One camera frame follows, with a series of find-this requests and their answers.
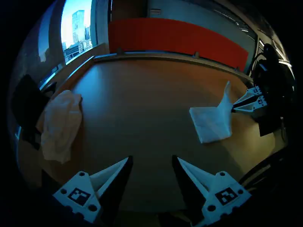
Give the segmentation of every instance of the window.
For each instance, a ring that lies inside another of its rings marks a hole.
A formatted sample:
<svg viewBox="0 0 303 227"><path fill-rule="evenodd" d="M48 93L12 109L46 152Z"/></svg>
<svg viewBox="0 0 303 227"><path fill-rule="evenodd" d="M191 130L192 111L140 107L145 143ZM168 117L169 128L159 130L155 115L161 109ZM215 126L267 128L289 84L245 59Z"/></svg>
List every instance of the window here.
<svg viewBox="0 0 303 227"><path fill-rule="evenodd" d="M61 21L61 41L65 62L92 48L92 0L67 0Z"/></svg>

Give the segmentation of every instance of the crumpled white towel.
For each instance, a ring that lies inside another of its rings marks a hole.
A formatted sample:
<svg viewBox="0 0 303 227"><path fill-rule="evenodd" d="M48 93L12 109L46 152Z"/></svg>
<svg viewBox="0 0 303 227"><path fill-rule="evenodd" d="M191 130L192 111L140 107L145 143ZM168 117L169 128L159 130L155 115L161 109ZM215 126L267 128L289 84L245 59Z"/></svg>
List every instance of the crumpled white towel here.
<svg viewBox="0 0 303 227"><path fill-rule="evenodd" d="M217 107L192 107L189 110L201 143L210 143L231 136L230 82Z"/></svg>
<svg viewBox="0 0 303 227"><path fill-rule="evenodd" d="M46 106L41 135L42 152L46 160L57 160L61 164L70 160L70 146L82 120L80 101L80 94L65 90Z"/></svg>

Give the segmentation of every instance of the skyscraper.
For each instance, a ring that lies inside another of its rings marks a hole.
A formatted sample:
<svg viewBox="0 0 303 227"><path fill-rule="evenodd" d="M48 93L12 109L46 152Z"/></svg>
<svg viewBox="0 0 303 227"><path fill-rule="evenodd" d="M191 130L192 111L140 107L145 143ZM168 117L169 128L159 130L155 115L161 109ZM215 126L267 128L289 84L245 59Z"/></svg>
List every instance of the skyscraper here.
<svg viewBox="0 0 303 227"><path fill-rule="evenodd" d="M91 36L90 36L90 29L91 29L90 26L87 27L87 28L85 28L85 39L86 39L86 40L88 40L88 39L91 38Z"/></svg>
<svg viewBox="0 0 303 227"><path fill-rule="evenodd" d="M66 43L65 42L62 43L62 49L63 49L63 51L66 50Z"/></svg>
<svg viewBox="0 0 303 227"><path fill-rule="evenodd" d="M84 10L78 10L72 15L73 42L85 40Z"/></svg>

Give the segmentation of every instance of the black cable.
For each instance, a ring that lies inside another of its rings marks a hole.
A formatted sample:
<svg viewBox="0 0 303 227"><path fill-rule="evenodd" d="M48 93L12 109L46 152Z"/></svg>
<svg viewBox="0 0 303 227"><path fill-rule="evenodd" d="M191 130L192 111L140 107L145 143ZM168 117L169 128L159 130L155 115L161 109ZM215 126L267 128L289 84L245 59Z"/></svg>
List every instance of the black cable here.
<svg viewBox="0 0 303 227"><path fill-rule="evenodd" d="M250 66L249 66L249 68L248 68L248 72L252 71L253 65L254 65L255 61L257 60L257 58L258 58L260 55L263 55L263 56L264 56L263 53L258 53L257 56L255 56L255 58L253 59L253 61L250 63Z"/></svg>

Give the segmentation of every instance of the ceiling light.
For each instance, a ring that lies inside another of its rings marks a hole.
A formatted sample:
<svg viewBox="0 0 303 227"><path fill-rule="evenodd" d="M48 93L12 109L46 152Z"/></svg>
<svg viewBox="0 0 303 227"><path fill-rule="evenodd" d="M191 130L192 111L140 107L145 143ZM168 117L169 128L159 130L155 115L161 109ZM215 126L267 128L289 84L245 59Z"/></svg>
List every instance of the ceiling light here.
<svg viewBox="0 0 303 227"><path fill-rule="evenodd" d="M278 54L280 54L284 61L287 61L286 57L284 57L284 55L279 51L278 48L276 48L276 51L278 52Z"/></svg>
<svg viewBox="0 0 303 227"><path fill-rule="evenodd" d="M281 63L281 64L284 64L284 65L287 65L287 66L291 67L291 64L289 64L288 62L279 61L279 63Z"/></svg>
<svg viewBox="0 0 303 227"><path fill-rule="evenodd" d="M259 40L259 43L264 47L264 43L261 40Z"/></svg>

